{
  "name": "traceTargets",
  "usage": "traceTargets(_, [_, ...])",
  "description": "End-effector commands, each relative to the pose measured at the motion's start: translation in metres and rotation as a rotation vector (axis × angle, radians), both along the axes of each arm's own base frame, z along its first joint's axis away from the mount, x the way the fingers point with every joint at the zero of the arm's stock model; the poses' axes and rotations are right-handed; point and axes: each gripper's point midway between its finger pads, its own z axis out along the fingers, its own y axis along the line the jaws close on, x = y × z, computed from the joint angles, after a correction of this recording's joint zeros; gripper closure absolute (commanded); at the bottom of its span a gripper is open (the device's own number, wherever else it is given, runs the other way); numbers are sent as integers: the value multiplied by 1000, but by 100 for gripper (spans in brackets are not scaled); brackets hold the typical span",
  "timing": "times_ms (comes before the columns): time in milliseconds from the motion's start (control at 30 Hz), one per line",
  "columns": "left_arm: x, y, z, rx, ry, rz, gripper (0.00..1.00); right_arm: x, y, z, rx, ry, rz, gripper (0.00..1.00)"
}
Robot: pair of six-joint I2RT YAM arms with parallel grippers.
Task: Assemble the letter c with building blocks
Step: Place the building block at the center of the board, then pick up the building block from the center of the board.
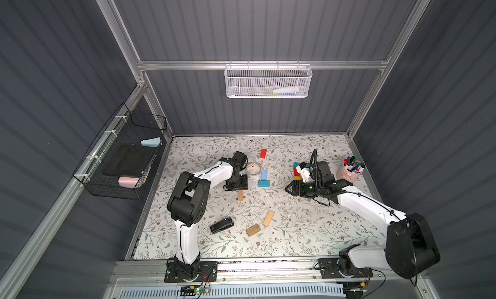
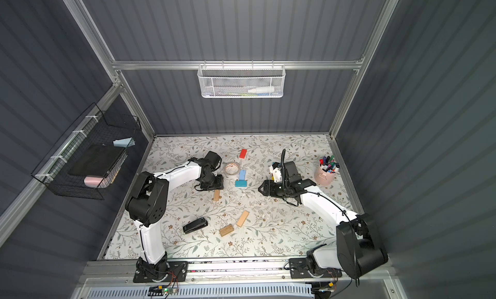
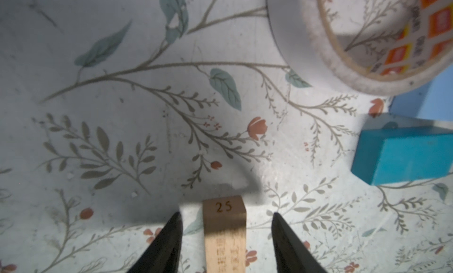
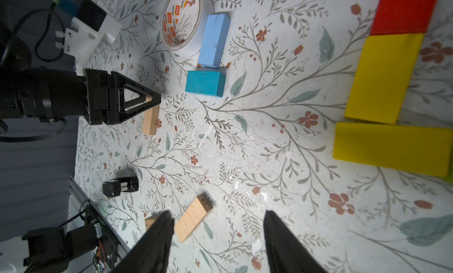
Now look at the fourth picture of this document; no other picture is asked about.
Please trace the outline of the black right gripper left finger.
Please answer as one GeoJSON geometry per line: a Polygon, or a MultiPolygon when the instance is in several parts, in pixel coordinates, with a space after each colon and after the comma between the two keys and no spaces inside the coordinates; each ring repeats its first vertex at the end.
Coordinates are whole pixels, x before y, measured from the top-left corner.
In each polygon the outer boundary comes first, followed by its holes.
{"type": "Polygon", "coordinates": [[[170,211],[162,212],[113,273],[165,273],[175,222],[170,211]]]}

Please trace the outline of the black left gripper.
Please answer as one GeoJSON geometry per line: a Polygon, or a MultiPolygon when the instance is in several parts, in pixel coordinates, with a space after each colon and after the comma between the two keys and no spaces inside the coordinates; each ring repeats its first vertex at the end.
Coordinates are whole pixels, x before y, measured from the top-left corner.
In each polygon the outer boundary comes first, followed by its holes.
{"type": "Polygon", "coordinates": [[[118,73],[84,69],[87,88],[86,121],[90,125],[119,124],[161,103],[161,94],[118,73]],[[125,102],[125,93],[135,99],[125,102]]]}

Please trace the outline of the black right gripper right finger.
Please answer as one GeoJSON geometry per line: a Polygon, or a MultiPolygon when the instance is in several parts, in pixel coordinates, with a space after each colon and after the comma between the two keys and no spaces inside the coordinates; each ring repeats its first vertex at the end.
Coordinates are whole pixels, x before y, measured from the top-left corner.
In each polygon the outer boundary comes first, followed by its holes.
{"type": "Polygon", "coordinates": [[[324,273],[326,271],[275,212],[265,213],[263,228],[271,273],[324,273]]]}

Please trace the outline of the light wooden block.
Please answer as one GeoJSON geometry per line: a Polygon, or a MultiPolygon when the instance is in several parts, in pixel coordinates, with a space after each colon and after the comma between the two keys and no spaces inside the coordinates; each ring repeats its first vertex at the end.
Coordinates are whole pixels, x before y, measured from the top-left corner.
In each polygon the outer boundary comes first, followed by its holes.
{"type": "Polygon", "coordinates": [[[142,132],[146,135],[156,135],[159,123],[159,104],[147,109],[144,113],[142,132]]]}

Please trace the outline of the light wooden block slanted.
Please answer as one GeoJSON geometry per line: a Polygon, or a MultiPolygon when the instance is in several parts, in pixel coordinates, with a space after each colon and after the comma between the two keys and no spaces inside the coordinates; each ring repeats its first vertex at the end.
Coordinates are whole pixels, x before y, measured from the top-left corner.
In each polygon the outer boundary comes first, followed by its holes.
{"type": "Polygon", "coordinates": [[[211,210],[211,202],[204,194],[194,199],[175,225],[175,234],[180,243],[191,236],[211,210]]]}

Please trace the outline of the teal block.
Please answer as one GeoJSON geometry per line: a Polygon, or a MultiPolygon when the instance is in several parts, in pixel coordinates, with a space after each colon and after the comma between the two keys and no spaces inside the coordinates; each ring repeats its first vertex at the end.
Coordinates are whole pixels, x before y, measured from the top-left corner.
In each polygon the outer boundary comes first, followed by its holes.
{"type": "Polygon", "coordinates": [[[189,71],[185,91],[204,96],[223,97],[226,75],[220,71],[189,71]]]}

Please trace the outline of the yellow block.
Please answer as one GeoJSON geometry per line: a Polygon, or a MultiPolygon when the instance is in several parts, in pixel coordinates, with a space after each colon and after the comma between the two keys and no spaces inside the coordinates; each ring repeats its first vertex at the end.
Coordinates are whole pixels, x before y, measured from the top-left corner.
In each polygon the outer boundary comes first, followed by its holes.
{"type": "Polygon", "coordinates": [[[453,131],[369,123],[338,123],[333,158],[444,178],[453,131]]]}
{"type": "Polygon", "coordinates": [[[369,36],[365,41],[345,117],[395,124],[424,34],[369,36]]]}

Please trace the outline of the red block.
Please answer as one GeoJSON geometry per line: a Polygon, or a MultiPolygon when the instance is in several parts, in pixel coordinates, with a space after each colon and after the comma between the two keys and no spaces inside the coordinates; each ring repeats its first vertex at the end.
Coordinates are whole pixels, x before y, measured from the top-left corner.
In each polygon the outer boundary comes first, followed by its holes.
{"type": "Polygon", "coordinates": [[[437,0],[380,0],[370,34],[425,33],[437,0]]]}

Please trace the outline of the lime green block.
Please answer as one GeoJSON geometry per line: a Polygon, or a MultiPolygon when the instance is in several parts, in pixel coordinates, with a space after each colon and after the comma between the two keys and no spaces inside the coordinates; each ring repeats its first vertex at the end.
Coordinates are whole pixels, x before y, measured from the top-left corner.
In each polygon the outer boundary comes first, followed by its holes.
{"type": "Polygon", "coordinates": [[[451,151],[449,171],[447,176],[445,177],[445,180],[448,183],[453,184],[453,150],[451,151]]]}

